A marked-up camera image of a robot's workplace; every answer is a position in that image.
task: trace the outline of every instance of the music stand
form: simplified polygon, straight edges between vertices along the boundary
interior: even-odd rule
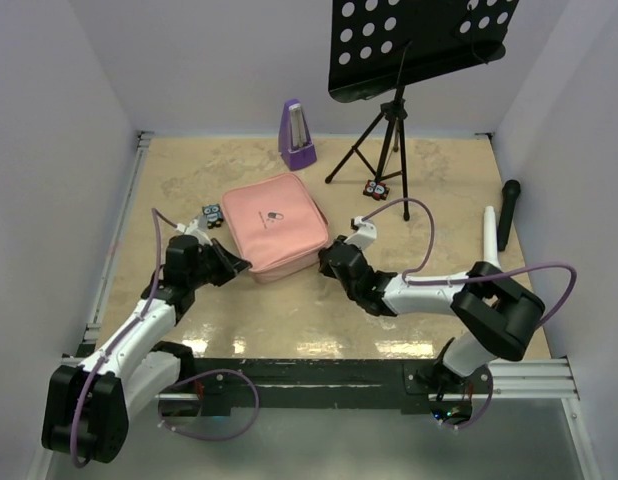
[[[331,97],[348,103],[396,91],[325,182],[331,183],[355,153],[373,175],[364,195],[386,199],[389,189],[383,182],[401,176],[402,193],[408,197],[405,86],[504,57],[503,41],[517,5],[518,0],[334,0]],[[359,147],[383,118],[387,130],[373,168]],[[394,132],[400,170],[385,175]],[[409,220],[408,202],[404,202],[403,217]]]

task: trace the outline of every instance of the tripod leg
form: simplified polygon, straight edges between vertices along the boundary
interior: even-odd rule
[[[382,150],[380,151],[380,160],[378,161],[378,168],[376,169],[376,183],[382,181],[382,174],[385,171],[385,165],[387,164],[387,157],[389,156],[389,146],[391,145],[391,138],[393,137],[393,130],[396,126],[395,119],[389,119],[387,125],[387,131],[385,133],[385,140],[382,142]]]
[[[400,123],[397,123],[396,124],[396,134],[395,134],[394,139],[393,139],[393,151],[394,152],[398,151],[398,141],[400,140],[399,139],[399,137],[400,137],[400,128],[401,128],[400,127]]]
[[[405,148],[405,128],[402,120],[398,121],[397,128],[400,130],[400,169],[402,171],[402,196],[407,198],[409,196],[409,187],[407,185],[407,151]],[[409,202],[404,203],[405,211],[402,218],[405,222],[411,217],[409,215]]]
[[[327,176],[327,178],[325,178],[325,183],[331,183],[331,181],[333,180],[333,177],[335,177],[336,174],[340,171],[340,169],[345,165],[345,163],[347,163],[347,160],[351,158],[351,156],[354,154],[356,149],[362,144],[362,142],[365,141],[365,139],[369,136],[372,130],[376,128],[376,125],[380,123],[380,120],[382,120],[382,117],[384,117],[384,113],[380,112],[378,116],[374,119],[374,121],[371,122],[371,125],[367,127],[367,130],[365,130],[364,133],[360,136],[358,141],[353,144],[353,147],[349,149],[349,152],[347,152],[347,155],[345,155],[345,158],[340,160],[340,163],[336,165],[336,168],[334,168],[333,171]]]

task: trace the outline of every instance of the floor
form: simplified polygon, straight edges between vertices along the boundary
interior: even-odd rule
[[[350,218],[381,204],[361,195],[369,172],[356,157],[331,185],[325,176],[344,156],[353,139],[314,139],[318,161],[297,172],[330,221],[330,233],[348,235]],[[361,148],[375,164],[380,139]],[[407,139],[409,188],[436,220],[436,243],[423,275],[467,270],[481,258],[485,206],[500,205],[501,179],[491,145],[484,138]],[[387,171],[397,168],[398,155]],[[137,197],[130,211],[99,344],[127,319],[148,284],[153,268],[154,234],[150,209],[157,207],[176,222],[188,223],[203,205],[219,203],[232,188],[287,171],[274,138],[158,138],[151,143]],[[400,178],[388,181],[390,199],[399,198]],[[366,252],[376,269],[401,271],[420,263],[429,236],[424,212],[402,207],[375,217],[376,243]],[[237,253],[226,225],[212,231]],[[163,227],[163,237],[173,234]],[[515,231],[500,261],[505,269],[523,265]],[[529,285],[526,277],[519,281]],[[340,285],[311,267],[268,285],[243,274],[222,288],[205,287],[196,303],[166,339],[189,345],[198,356],[271,358],[429,358],[465,329],[455,317],[410,314],[377,318],[349,301]],[[528,359],[549,358],[538,331]]]

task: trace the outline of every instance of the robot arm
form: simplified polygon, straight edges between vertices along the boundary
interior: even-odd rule
[[[396,272],[374,270],[363,250],[376,239],[375,226],[356,217],[352,227],[356,230],[354,234],[338,237],[320,252],[320,272],[338,279],[347,296],[367,313],[398,316],[426,312],[458,316],[469,331],[445,348],[440,363],[459,379],[498,357],[522,359],[544,312],[542,301],[511,278],[459,284],[470,277],[502,273],[493,207],[487,207],[484,214],[484,260],[467,272],[440,277],[404,277]],[[494,303],[485,303],[494,297]]]
[[[149,298],[150,286],[107,343],[78,366],[63,365],[53,373],[43,423],[45,448],[69,453],[77,400],[94,370],[97,373],[79,420],[78,454],[104,463],[116,457],[130,420],[156,394],[195,374],[191,349],[159,340],[193,305],[196,289],[207,284],[224,285],[251,265],[229,253],[217,240],[209,239],[197,228],[197,221],[179,225],[178,229],[184,235],[169,240],[162,279],[142,320],[138,318]],[[113,344],[121,334],[122,339]]]

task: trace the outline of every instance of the wooden table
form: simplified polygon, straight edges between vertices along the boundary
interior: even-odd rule
[[[325,176],[353,143],[350,138],[315,139],[318,161],[297,172],[330,220],[332,236],[348,235],[349,221],[381,205],[361,194],[369,178],[352,158],[331,185]],[[381,140],[362,147],[376,163]],[[436,242],[423,275],[469,269],[482,255],[484,208],[500,206],[501,180],[489,141],[407,139],[410,195],[424,201],[436,220]],[[397,169],[393,154],[387,172]],[[148,284],[155,240],[150,209],[188,223],[203,205],[219,203],[232,188],[264,180],[287,168],[274,138],[158,138],[151,143],[138,194],[130,212],[99,344],[127,319]],[[388,181],[389,198],[399,198],[400,178]],[[374,268],[402,271],[420,263],[429,238],[425,213],[411,206],[411,221],[396,205],[375,217],[379,238],[365,255]],[[173,231],[163,227],[163,237]],[[212,236],[237,253],[229,228]],[[523,265],[515,230],[501,254],[503,268]],[[519,280],[529,285],[528,278]],[[410,314],[377,318],[349,301],[340,285],[311,267],[260,285],[243,274],[222,288],[207,286],[166,339],[193,348],[198,356],[271,358],[428,358],[465,328],[455,317]],[[544,333],[534,336],[526,358],[548,358]]]

